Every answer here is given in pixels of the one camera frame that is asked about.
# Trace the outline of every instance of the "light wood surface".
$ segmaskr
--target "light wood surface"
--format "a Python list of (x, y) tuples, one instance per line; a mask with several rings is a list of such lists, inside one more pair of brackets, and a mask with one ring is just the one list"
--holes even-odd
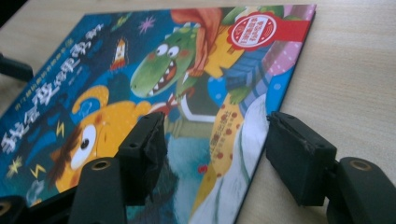
[[(318, 4), (281, 111), (346, 156), (376, 163), (396, 185), (396, 1), (29, 0), (0, 30), (0, 51), (37, 71), (85, 13), (168, 7)], [(0, 114), (25, 84), (0, 75)], [(262, 157), (237, 223), (326, 223), (298, 207)]]

